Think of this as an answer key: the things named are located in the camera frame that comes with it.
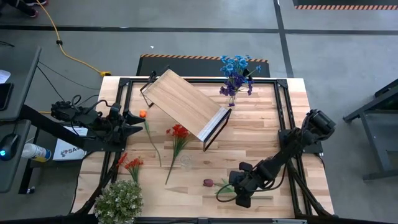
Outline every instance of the wooden board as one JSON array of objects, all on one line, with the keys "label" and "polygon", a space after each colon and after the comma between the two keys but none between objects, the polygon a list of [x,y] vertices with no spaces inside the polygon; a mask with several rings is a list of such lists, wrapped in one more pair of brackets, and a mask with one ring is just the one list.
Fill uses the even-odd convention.
[{"label": "wooden board", "polygon": [[227,112],[170,69],[143,94],[202,141],[209,133],[209,124],[218,123]]},{"label": "wooden board", "polygon": [[[119,77],[104,77],[100,100],[113,103]],[[310,109],[304,82],[300,78],[288,79],[290,97],[297,126],[301,126],[306,112]],[[228,105],[228,97],[219,94],[220,84],[193,84],[221,106]],[[130,103],[133,114],[147,109],[139,89],[134,84]],[[274,89],[272,85],[255,84],[253,94],[240,93],[228,125],[206,151],[202,151],[200,141],[191,142],[180,156],[190,156],[192,168],[180,168],[177,159],[167,185],[165,180],[172,160],[172,142],[165,130],[176,122],[157,106],[147,111],[147,122],[155,145],[160,150],[163,167],[159,167],[157,154],[153,150],[145,131],[140,131],[128,139],[129,158],[141,156],[144,166],[140,173],[143,189],[144,217],[229,217],[229,218],[292,218],[294,217],[289,180],[270,192],[258,192],[252,197],[252,207],[238,207],[234,202],[219,203],[215,199],[218,187],[202,186],[203,179],[221,182],[228,179],[231,170],[237,170],[241,161],[256,164],[261,159],[272,156],[279,150],[277,131],[279,129]],[[98,105],[98,111],[108,114],[108,108]],[[95,152],[83,161],[73,211],[86,202],[98,185],[104,154]],[[333,207],[326,181],[325,171],[319,158],[304,155],[303,164],[309,189],[320,203],[333,213]],[[279,183],[282,173],[276,182]],[[119,179],[130,179],[124,169],[119,170]],[[301,191],[298,191],[300,208],[304,210]]]}]

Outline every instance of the orange and black striped tape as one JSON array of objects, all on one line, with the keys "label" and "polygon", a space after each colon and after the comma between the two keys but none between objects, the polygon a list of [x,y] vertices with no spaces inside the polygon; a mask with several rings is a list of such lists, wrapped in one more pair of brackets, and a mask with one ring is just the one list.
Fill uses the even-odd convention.
[{"label": "orange and black striped tape", "polygon": [[338,6],[338,5],[299,5],[296,9],[316,9],[316,10],[396,10],[398,6]]},{"label": "orange and black striped tape", "polygon": [[[190,55],[162,55],[162,54],[142,54],[142,57],[160,57],[160,58],[190,58],[190,59],[208,59],[208,60],[221,60],[221,57],[211,56],[190,56]],[[266,59],[249,59],[248,62],[268,62]]]}]

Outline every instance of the clear glass cup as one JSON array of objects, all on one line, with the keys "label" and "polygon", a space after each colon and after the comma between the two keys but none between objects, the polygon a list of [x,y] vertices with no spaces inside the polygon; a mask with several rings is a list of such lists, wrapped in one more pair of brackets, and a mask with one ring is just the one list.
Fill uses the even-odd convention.
[{"label": "clear glass cup", "polygon": [[190,170],[192,168],[192,160],[190,156],[182,155],[180,157],[181,169],[182,170]]}]

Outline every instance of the gray floor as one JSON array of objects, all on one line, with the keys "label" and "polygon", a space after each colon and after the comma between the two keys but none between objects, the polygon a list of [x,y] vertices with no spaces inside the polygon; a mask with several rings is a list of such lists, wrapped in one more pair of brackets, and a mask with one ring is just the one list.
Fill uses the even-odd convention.
[{"label": "gray floor", "polygon": [[[397,11],[298,11],[279,0],[286,29],[397,30]],[[52,0],[48,10],[64,26],[201,27],[275,29],[272,0]],[[36,20],[6,8],[0,24],[49,25],[43,12]],[[286,77],[278,34],[183,32],[61,32],[65,50],[114,75],[133,75],[140,54],[249,54],[269,60],[272,77]],[[0,30],[0,40],[17,47],[40,45],[41,61],[81,84],[99,87],[92,70],[65,58],[50,31]],[[337,123],[323,143],[326,176],[335,213],[345,218],[398,223],[398,178],[363,182],[377,171],[362,124],[341,119],[369,101],[373,93],[398,77],[396,35],[287,35],[294,76],[304,78],[312,108]],[[44,70],[65,98],[87,97],[97,90],[68,83]],[[58,96],[40,73],[27,104],[49,110]],[[21,162],[18,183],[25,161]],[[0,220],[67,214],[79,167],[43,169],[35,174],[33,195],[0,195]]]}]

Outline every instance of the wooden table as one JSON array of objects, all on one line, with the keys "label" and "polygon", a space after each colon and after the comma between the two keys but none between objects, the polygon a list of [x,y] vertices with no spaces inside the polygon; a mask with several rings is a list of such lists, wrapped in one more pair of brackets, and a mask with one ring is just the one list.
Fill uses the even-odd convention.
[{"label": "wooden table", "polygon": [[[99,100],[107,100],[108,103],[115,101],[119,78],[104,77]],[[301,126],[306,112],[310,110],[304,81],[301,78],[288,78],[287,82],[295,122],[297,126]],[[220,105],[228,105],[228,97],[219,94],[219,83],[194,83],[193,85]],[[130,111],[133,114],[139,114],[139,110],[147,109],[139,92],[142,86],[143,84],[136,83],[132,89]],[[237,170],[238,164],[242,161],[257,164],[261,159],[273,156],[279,151],[277,137],[279,119],[275,103],[274,88],[269,84],[254,84],[251,96],[247,93],[239,93],[228,125],[214,143],[206,152],[203,152],[201,142],[192,141],[180,153],[180,156],[190,156],[192,168],[181,169],[180,160],[177,158],[167,185],[165,185],[165,180],[173,150],[172,140],[166,136],[165,130],[176,122],[156,105],[148,109],[147,122],[150,134],[160,151],[163,167],[159,167],[159,158],[145,131],[131,136],[126,146],[130,160],[138,156],[144,160],[139,176],[145,200],[142,216],[293,218],[288,178],[285,178],[279,189],[254,194],[251,208],[239,207],[234,202],[220,203],[215,199],[215,192],[219,187],[202,186],[203,179],[213,179],[215,182],[221,182],[221,179],[227,180],[229,172]],[[282,104],[285,109],[284,99],[282,99]],[[106,116],[109,108],[100,104],[97,106],[97,111],[102,111]],[[103,152],[95,152],[83,161],[73,211],[81,208],[98,186],[103,157]],[[325,209],[333,213],[321,161],[309,154],[303,155],[302,160],[309,189]],[[276,183],[279,183],[281,177],[282,171],[276,178]],[[130,178],[131,176],[124,168],[119,169],[118,179]],[[304,210],[300,190],[298,190],[298,197],[300,208]]]}]

